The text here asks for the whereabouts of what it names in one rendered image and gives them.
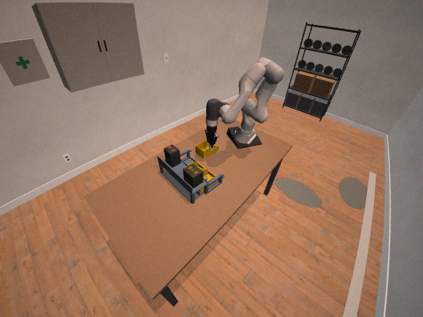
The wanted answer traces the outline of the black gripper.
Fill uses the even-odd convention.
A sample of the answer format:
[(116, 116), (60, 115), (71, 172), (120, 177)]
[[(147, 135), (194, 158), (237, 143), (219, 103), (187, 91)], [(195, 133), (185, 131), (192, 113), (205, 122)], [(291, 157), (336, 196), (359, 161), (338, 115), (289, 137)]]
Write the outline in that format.
[(209, 143), (210, 152), (213, 150), (213, 145), (215, 145), (215, 142), (217, 141), (217, 138), (219, 137), (216, 135), (217, 126), (210, 127), (207, 125), (206, 132), (206, 138), (207, 142)]

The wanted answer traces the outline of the dark grey metal shelf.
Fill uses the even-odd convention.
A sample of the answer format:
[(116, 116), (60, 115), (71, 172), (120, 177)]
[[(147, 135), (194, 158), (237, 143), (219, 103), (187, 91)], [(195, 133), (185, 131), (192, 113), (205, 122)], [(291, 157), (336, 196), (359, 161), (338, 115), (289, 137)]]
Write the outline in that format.
[[(183, 176), (183, 169), (188, 166), (191, 162), (196, 162), (192, 157), (190, 157), (190, 153), (192, 151), (187, 149), (180, 153), (180, 157), (182, 155), (187, 154), (187, 157), (180, 160), (180, 164), (171, 167), (166, 160), (162, 160), (159, 156), (157, 156), (159, 161), (159, 168), (161, 173), (192, 203), (195, 203), (195, 199), (202, 195), (203, 193), (208, 194), (210, 191), (212, 191), (214, 188), (216, 188), (218, 185), (222, 183), (222, 179), (225, 177), (224, 174), (219, 174), (209, 182), (204, 179), (204, 181), (193, 188), (191, 185), (189, 185), (185, 180)], [(164, 169), (166, 170), (164, 172)], [(218, 180), (219, 179), (219, 180)], [(218, 180), (218, 181), (217, 181)], [(215, 181), (217, 181), (215, 184), (213, 184)], [(210, 186), (213, 184), (212, 186)], [(208, 187), (210, 186), (210, 187)], [(198, 190), (202, 189), (204, 187), (204, 191), (200, 193)]]

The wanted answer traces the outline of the yellow bin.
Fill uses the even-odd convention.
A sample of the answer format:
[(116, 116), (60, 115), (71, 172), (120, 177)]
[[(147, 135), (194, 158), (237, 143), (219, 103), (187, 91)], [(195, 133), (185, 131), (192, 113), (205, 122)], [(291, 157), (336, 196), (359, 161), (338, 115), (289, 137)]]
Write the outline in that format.
[(196, 145), (196, 154), (202, 157), (203, 159), (210, 156), (219, 150), (217, 145), (213, 145), (213, 150), (210, 152), (209, 143), (206, 141)]
[[(213, 174), (212, 172), (210, 172), (209, 170), (203, 169), (203, 172), (204, 172), (204, 178), (205, 178), (205, 176), (208, 177), (208, 179), (207, 179), (208, 182), (216, 177), (216, 175)], [(213, 184), (215, 184), (217, 181), (215, 181)], [(212, 186), (213, 184), (211, 184), (210, 186)], [(208, 187), (210, 187), (210, 186), (208, 186)], [(200, 193), (202, 193), (203, 191), (204, 191), (204, 187), (199, 190)]]
[(199, 162), (191, 162), (190, 164), (188, 164), (188, 166), (190, 166), (191, 164), (195, 164), (199, 169), (203, 170), (207, 170), (204, 166), (202, 166)]

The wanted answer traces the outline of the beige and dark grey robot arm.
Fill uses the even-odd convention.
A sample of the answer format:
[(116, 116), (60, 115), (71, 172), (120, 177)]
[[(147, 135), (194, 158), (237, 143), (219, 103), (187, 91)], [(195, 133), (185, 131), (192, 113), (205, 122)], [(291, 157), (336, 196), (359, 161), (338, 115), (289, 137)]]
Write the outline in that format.
[[(284, 77), (284, 70), (273, 61), (261, 57), (257, 62), (241, 77), (239, 81), (239, 96), (232, 106), (216, 98), (208, 100), (206, 105), (206, 125), (210, 127), (218, 125), (219, 117), (222, 117), (223, 123), (233, 123), (242, 110), (243, 120), (240, 127), (235, 131), (235, 139), (240, 143), (250, 144), (256, 137), (253, 129), (255, 121), (264, 123), (268, 119), (268, 101), (278, 83)], [(250, 99), (250, 96), (263, 77), (264, 80), (255, 94), (256, 103)]]

